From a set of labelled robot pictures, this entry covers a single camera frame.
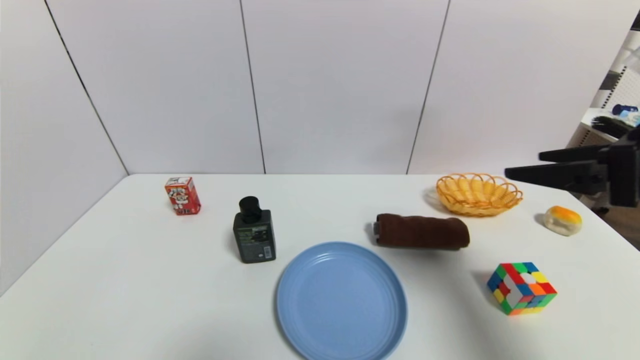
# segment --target colorful cube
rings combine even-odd
[[[533,263],[500,264],[487,286],[507,315],[539,313],[557,295]]]

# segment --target white wall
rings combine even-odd
[[[238,0],[49,0],[129,172],[263,173]]]
[[[244,0],[267,173],[404,174],[447,0]]]
[[[409,173],[500,174],[565,147],[639,8],[452,0]]]
[[[2,6],[0,294],[125,176],[45,3]]]

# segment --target tabletop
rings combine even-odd
[[[462,218],[460,251],[374,244],[379,213],[447,218],[438,176],[195,175],[202,210],[176,216],[169,175],[122,180],[2,297],[0,359],[297,359],[275,290],[306,248],[349,241],[396,272],[408,303],[389,359],[627,359],[640,335],[640,254],[569,193],[518,183],[524,200],[494,218]],[[277,259],[244,264],[238,201],[273,216]],[[564,237],[541,225],[560,205],[583,218]],[[506,316],[486,287],[499,263],[532,261],[559,295]]]

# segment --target woven basket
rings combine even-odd
[[[514,184],[489,174],[443,176],[436,190],[449,211],[470,217],[493,217],[522,201],[522,192]]]

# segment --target blue plate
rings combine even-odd
[[[322,243],[296,256],[282,274],[277,308],[285,335],[310,360],[384,359],[406,327],[394,271],[352,243]]]

